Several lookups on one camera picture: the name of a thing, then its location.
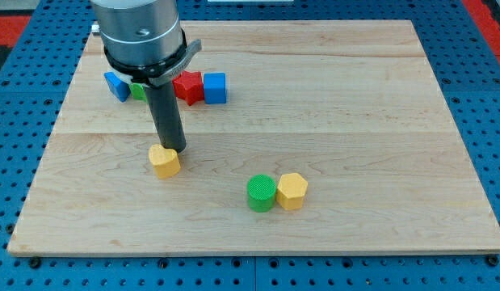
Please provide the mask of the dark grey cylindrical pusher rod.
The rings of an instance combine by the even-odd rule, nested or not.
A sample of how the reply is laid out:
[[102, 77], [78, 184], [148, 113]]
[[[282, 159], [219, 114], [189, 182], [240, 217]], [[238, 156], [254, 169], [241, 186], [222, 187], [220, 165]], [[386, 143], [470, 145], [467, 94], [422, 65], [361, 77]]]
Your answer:
[[145, 96], [161, 145], [181, 153], [187, 142], [172, 83], [146, 87]]

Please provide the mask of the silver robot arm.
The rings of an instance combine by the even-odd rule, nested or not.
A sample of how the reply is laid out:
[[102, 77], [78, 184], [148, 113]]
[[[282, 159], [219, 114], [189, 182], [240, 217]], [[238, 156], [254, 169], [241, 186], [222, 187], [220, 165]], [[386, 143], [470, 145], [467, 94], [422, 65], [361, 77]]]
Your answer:
[[187, 41], [175, 0], [91, 0], [106, 59], [118, 78], [143, 86], [160, 143], [187, 145], [172, 81], [201, 51]]

